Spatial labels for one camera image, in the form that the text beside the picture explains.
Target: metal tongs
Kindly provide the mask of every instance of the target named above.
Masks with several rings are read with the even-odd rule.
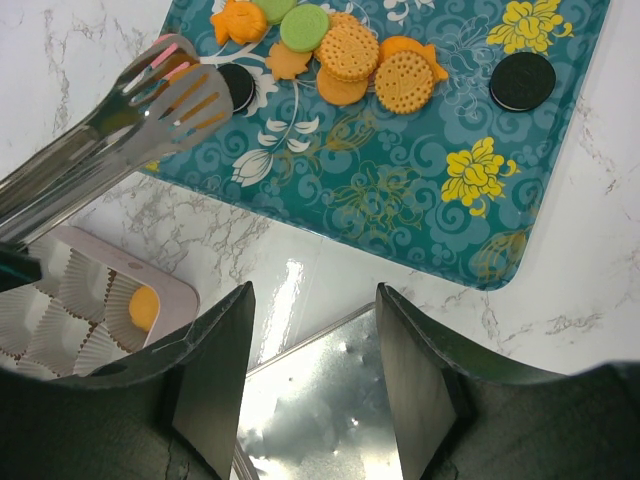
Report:
[[[143,165],[201,143],[232,112],[216,68],[199,64],[184,37],[164,38],[82,122],[0,182],[0,243],[32,243]]]

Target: paper cupcake liner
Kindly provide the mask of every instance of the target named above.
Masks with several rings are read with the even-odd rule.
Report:
[[[35,362],[29,357],[22,357],[18,360],[15,371],[27,377],[33,377],[39,380],[53,380],[54,378],[59,377],[59,375],[52,372],[45,365]]]
[[[119,273],[107,296],[105,318],[109,333],[130,352],[142,349],[147,339],[147,332],[136,327],[129,315],[131,297],[142,286],[140,282]]]
[[[62,376],[71,375],[91,324],[73,317],[53,300],[36,328],[27,356]]]
[[[14,357],[8,355],[5,352],[0,352],[0,368],[15,372],[16,367],[16,359]]]
[[[34,283],[40,291],[55,297],[60,289],[71,249],[55,238],[44,236],[29,245],[29,255],[40,260],[42,280]]]
[[[59,299],[74,315],[100,323],[104,320],[109,268],[71,250]]]
[[[24,353],[50,301],[31,285],[0,294],[0,348],[11,355]]]
[[[127,355],[127,352],[118,347],[116,341],[109,335],[109,330],[102,323],[91,332],[87,343],[80,350],[73,373],[85,377],[96,368],[120,360]]]

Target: marble surface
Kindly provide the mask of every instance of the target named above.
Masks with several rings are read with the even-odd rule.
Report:
[[[0,177],[89,112],[157,36],[170,0],[0,2]],[[640,2],[612,2],[520,272],[479,292],[134,174],[71,223],[193,285],[206,309],[256,290],[251,363],[388,282],[516,360],[572,373],[640,359]]]

